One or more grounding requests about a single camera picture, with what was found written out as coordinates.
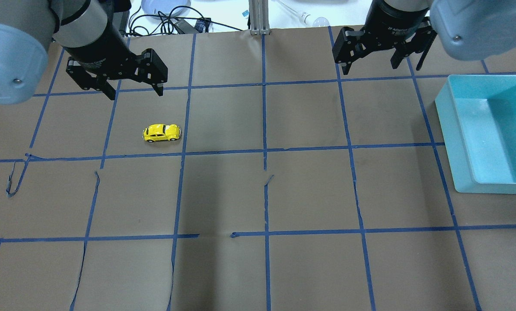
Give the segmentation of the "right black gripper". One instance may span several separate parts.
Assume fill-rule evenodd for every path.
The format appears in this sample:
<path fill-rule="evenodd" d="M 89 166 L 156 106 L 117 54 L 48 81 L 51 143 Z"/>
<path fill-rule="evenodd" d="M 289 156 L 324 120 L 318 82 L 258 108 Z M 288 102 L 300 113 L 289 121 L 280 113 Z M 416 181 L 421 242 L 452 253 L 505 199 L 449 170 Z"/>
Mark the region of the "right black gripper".
<path fill-rule="evenodd" d="M 425 19 L 428 8 L 425 0 L 373 0 L 363 30 L 343 26 L 334 42 L 333 58 L 342 74 L 348 75 L 353 63 L 371 52 L 393 47 L 392 69 L 416 53 L 421 55 L 416 65 L 420 71 L 437 36 L 431 21 Z"/>

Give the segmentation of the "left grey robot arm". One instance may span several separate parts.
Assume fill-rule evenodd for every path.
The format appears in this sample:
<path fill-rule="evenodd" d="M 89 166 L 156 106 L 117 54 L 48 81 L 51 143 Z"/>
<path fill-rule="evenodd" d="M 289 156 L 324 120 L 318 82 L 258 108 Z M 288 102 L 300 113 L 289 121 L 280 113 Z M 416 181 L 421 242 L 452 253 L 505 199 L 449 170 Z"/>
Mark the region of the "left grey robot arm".
<path fill-rule="evenodd" d="M 147 83 L 159 95 L 169 70 L 149 48 L 132 53 L 113 16 L 129 0 L 0 0 L 0 104 L 20 104 L 35 94 L 52 42 L 69 55 L 66 72 L 82 90 L 114 100 L 111 80 Z"/>

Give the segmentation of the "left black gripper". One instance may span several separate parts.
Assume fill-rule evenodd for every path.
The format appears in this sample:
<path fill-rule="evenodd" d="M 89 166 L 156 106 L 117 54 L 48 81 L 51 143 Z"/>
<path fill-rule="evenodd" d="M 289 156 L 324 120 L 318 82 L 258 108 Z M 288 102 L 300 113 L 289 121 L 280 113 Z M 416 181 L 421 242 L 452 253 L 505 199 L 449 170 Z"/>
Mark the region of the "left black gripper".
<path fill-rule="evenodd" d="M 82 89 L 102 92 L 114 100 L 110 79 L 132 79 L 152 86 L 163 96 L 169 69 L 156 51 L 132 53 L 107 19 L 76 19 L 63 26 L 63 47 L 70 57 L 66 73 Z"/>

